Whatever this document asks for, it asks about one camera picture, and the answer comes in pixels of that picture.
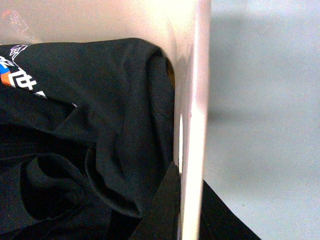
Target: gray wall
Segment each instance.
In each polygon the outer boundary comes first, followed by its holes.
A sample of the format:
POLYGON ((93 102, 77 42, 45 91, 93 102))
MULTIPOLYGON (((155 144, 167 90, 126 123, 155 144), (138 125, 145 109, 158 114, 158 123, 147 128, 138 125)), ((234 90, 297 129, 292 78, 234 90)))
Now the gray wall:
POLYGON ((320 3, 211 12, 204 178, 263 240, 320 239, 320 3))

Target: clothing pile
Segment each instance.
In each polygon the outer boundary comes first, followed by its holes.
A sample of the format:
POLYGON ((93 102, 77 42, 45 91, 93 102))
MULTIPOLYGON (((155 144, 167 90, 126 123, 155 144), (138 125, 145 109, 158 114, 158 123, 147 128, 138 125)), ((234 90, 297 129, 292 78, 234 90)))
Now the clothing pile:
MULTIPOLYGON (((137 38, 0 46, 1 240, 177 238, 168 65, 137 38)), ((256 239, 204 190, 201 239, 256 239)))

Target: translucent plastic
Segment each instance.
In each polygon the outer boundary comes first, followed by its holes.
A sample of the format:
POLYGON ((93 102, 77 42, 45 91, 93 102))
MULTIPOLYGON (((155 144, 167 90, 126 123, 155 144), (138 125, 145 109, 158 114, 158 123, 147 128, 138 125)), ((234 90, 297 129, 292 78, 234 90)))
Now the translucent plastic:
POLYGON ((162 48, 175 72, 174 161, 182 172, 179 239, 197 239, 208 108, 210 1, 2 0, 0 13, 0 44, 140 38, 162 48))

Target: black cloth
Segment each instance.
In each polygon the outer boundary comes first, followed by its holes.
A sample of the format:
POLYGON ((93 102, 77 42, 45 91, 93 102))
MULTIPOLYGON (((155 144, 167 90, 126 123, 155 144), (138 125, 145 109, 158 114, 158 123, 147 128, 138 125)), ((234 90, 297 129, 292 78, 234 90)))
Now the black cloth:
POLYGON ((161 50, 129 38, 0 56, 0 236, 102 239, 112 212, 138 224, 173 160, 161 50))

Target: printed graphic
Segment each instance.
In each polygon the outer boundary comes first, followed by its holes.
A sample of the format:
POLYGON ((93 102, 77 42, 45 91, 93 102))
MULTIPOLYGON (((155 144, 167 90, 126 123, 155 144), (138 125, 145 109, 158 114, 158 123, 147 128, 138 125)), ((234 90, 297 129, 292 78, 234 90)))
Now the printed graphic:
POLYGON ((32 77, 30 75, 28 75, 14 62, 5 59, 3 56, 0 56, 0 77, 1 82, 4 85, 11 86, 14 88, 19 87, 22 89, 26 89, 37 96, 47 98, 43 91, 34 91, 34 86, 37 85, 37 82, 35 80, 32 80, 32 77))
POLYGON ((10 57, 12 59, 12 62, 14 62, 14 64, 16 64, 15 63, 16 56, 18 56, 19 53, 25 50, 28 46, 29 44, 21 44, 21 45, 14 46, 13 48, 10 49, 10 57))

